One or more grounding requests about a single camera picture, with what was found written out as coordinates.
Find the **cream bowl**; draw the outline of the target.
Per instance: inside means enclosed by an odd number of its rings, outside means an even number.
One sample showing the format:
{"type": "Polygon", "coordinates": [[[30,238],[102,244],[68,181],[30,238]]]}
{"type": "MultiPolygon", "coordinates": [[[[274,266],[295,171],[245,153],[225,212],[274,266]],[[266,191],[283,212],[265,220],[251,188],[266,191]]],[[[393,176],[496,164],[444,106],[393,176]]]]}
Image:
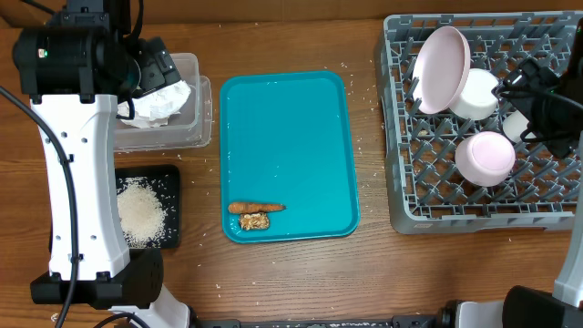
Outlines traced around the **cream bowl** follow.
{"type": "Polygon", "coordinates": [[[471,68],[465,86],[450,110],[463,119],[482,120],[496,110],[498,100],[493,89],[498,79],[489,71],[471,68]]]}

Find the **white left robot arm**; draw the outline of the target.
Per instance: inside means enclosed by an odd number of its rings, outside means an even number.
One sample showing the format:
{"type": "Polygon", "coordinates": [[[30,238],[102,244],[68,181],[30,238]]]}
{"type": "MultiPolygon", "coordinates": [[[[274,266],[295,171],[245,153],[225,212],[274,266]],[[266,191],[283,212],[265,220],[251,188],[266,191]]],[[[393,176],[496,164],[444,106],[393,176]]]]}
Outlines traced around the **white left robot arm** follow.
{"type": "Polygon", "coordinates": [[[23,29],[13,60],[39,127],[51,202],[51,258],[30,285],[37,304],[74,303],[139,327],[193,327],[193,310],[163,283],[157,249],[124,238],[114,165],[118,104],[179,80],[159,38],[144,40],[127,1],[67,0],[39,27],[23,29]]]}

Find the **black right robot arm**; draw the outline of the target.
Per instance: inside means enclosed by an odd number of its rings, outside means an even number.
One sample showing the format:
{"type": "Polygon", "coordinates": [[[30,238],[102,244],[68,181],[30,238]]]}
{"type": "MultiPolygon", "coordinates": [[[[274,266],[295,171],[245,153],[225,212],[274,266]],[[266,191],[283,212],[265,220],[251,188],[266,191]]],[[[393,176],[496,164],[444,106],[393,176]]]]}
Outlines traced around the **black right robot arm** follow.
{"type": "MultiPolygon", "coordinates": [[[[526,117],[520,134],[564,158],[582,142],[582,23],[578,22],[568,68],[552,77],[547,67],[528,59],[510,73],[494,94],[510,100],[526,117]]],[[[580,327],[582,325],[582,200],[578,200],[568,255],[552,293],[517,285],[502,302],[451,301],[430,327],[580,327]]]]}

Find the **white plastic cup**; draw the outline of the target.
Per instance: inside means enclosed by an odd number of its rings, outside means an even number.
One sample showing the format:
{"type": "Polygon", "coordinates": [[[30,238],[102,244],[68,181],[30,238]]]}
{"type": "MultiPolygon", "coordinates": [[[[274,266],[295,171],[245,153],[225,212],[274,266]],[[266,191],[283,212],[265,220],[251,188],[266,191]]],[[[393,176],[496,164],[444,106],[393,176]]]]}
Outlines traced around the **white plastic cup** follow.
{"type": "Polygon", "coordinates": [[[502,129],[506,137],[513,143],[521,140],[520,135],[527,130],[528,119],[519,111],[515,111],[503,120],[502,129]]]}

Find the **large pink plate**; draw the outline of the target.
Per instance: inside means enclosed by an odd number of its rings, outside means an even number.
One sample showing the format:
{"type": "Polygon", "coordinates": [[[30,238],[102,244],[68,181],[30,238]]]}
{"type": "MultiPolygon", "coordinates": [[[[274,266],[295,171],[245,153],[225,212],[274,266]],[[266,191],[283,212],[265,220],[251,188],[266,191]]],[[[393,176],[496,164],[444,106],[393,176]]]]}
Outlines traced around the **large pink plate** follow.
{"type": "Polygon", "coordinates": [[[436,29],[425,41],[415,60],[413,78],[418,83],[414,100],[428,115],[448,109],[459,98],[470,69],[470,48],[465,36],[452,26],[436,29]]]}

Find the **brown food scrap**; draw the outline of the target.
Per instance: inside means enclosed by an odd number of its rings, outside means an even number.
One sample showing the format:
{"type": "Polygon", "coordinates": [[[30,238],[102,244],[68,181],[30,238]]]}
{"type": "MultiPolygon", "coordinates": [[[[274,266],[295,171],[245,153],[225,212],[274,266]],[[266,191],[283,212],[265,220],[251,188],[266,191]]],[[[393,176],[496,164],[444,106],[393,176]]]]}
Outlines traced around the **brown food scrap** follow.
{"type": "Polygon", "coordinates": [[[270,220],[266,212],[244,213],[239,217],[239,224],[244,231],[267,230],[270,220]]]}

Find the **white napkin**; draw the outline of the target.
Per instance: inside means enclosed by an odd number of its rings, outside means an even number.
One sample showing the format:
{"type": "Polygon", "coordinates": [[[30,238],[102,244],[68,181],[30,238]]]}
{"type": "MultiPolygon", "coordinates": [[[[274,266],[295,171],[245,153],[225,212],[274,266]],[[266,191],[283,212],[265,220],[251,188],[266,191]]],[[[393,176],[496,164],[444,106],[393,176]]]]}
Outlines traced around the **white napkin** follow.
{"type": "Polygon", "coordinates": [[[169,118],[178,115],[187,103],[191,87],[181,80],[141,98],[134,98],[135,117],[122,122],[134,128],[159,128],[168,125],[169,118]]]}

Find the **orange carrot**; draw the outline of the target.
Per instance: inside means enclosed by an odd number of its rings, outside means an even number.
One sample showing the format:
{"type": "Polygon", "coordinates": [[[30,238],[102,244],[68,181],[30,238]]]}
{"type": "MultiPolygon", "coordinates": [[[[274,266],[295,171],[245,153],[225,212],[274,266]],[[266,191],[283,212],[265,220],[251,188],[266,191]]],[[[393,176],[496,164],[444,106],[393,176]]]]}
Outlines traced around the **orange carrot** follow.
{"type": "Polygon", "coordinates": [[[228,206],[229,213],[232,214],[251,214],[256,212],[275,212],[283,211],[286,207],[282,204],[274,203],[256,203],[256,202],[232,202],[228,206]]]}

